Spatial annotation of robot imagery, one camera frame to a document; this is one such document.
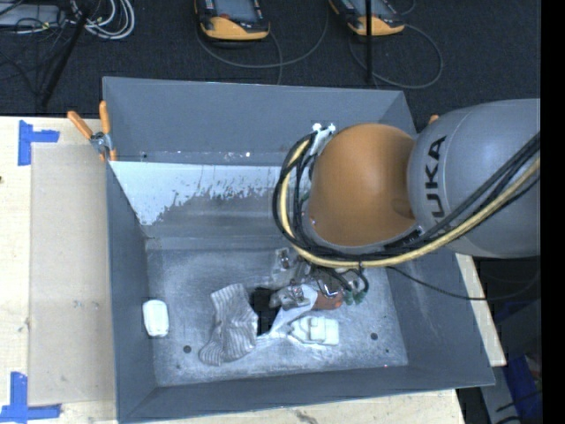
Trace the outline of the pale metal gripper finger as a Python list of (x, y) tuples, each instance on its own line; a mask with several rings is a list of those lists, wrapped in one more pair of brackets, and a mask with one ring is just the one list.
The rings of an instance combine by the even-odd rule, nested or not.
[(268, 305), (271, 309), (281, 307), (283, 310), (290, 310), (295, 307), (305, 307), (311, 303), (304, 285), (290, 284), (273, 292)]
[(275, 251), (274, 275), (295, 277), (304, 264), (304, 259), (294, 248), (284, 247)]

